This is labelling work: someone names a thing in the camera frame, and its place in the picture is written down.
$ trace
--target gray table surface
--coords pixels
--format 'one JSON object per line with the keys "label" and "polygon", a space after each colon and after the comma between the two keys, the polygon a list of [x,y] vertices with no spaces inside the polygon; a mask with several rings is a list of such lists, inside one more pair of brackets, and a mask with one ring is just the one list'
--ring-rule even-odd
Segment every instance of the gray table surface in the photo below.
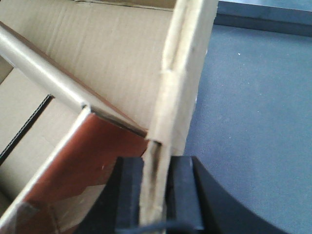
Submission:
{"label": "gray table surface", "polygon": [[266,221],[312,233],[312,38],[215,25],[185,155]]}

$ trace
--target corrugated cardboard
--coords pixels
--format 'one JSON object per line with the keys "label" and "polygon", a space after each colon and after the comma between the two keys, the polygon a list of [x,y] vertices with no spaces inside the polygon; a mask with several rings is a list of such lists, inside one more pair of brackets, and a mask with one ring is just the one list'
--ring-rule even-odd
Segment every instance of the corrugated cardboard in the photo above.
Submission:
{"label": "corrugated cardboard", "polygon": [[[174,1],[122,2],[2,0],[0,20],[149,130],[140,201],[146,224],[161,218],[170,155],[184,149],[217,0],[178,0],[174,13]],[[2,220],[88,116],[81,115]],[[71,230],[71,222],[78,223],[64,221],[58,232]]]}

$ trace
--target copper-colored metal sheet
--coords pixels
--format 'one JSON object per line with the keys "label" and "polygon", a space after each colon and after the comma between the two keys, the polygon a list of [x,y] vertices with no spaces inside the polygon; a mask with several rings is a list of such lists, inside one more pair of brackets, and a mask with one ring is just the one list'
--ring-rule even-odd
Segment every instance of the copper-colored metal sheet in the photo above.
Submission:
{"label": "copper-colored metal sheet", "polygon": [[[141,156],[146,145],[144,138],[89,114],[24,198],[23,202],[37,212],[24,213],[23,222],[11,219],[17,222],[8,225],[14,226],[14,234],[70,233],[96,200],[98,185],[107,182],[116,158]],[[77,204],[85,200],[87,205]],[[66,217],[66,227],[60,221],[63,217],[58,216],[64,204],[69,212],[81,207],[75,217]]]}

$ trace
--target silver metal tube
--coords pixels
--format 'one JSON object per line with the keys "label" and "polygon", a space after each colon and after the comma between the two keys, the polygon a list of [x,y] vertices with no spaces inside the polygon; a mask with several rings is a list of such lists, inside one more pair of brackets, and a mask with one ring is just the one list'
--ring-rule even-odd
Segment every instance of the silver metal tube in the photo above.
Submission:
{"label": "silver metal tube", "polygon": [[80,112],[90,106],[102,118],[144,136],[145,131],[104,99],[81,84],[72,74],[60,68],[33,44],[0,21],[0,55],[29,79],[44,87],[53,96]]}

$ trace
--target cardboard flap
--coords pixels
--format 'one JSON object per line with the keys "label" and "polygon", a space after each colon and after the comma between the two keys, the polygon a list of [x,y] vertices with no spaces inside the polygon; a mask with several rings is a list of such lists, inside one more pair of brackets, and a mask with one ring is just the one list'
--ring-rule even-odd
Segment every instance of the cardboard flap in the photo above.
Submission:
{"label": "cardboard flap", "polygon": [[217,0],[178,0],[165,42],[162,81],[147,138],[140,223],[160,221],[172,153],[182,153]]}

